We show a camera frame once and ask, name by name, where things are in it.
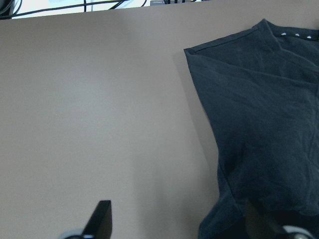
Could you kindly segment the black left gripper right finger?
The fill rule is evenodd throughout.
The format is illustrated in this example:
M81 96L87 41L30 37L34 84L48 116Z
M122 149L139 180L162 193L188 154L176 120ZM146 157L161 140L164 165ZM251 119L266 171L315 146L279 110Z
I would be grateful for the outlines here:
M253 199L246 203L245 228L250 239L290 239L291 235Z

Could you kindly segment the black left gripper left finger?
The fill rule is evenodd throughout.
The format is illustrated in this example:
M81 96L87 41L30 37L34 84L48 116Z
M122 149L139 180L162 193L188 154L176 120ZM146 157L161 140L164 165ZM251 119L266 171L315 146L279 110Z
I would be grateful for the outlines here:
M100 201L82 231L83 239L111 238L111 201Z

